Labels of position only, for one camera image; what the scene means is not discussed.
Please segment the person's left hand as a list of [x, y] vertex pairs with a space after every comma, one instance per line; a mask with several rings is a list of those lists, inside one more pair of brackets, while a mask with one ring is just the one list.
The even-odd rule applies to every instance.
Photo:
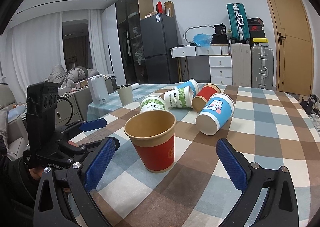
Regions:
[[[72, 142], [72, 141], [68, 141], [68, 143], [69, 143], [70, 145], [73, 145], [73, 146], [78, 147], [78, 146], [77, 146], [74, 142]], [[42, 166], [38, 166], [38, 167], [36, 167], [36, 168], [29, 168], [30, 175], [31, 175], [31, 177], [32, 177], [33, 179], [35, 179], [35, 180], [40, 180], [40, 179], [41, 179], [42, 174], [43, 174], [43, 171], [44, 171], [44, 167], [42, 167]], [[64, 187], [64, 191], [65, 191], [65, 193], [70, 193], [70, 192], [71, 192], [71, 190], [70, 190], [69, 188], [65, 188], [65, 187]]]

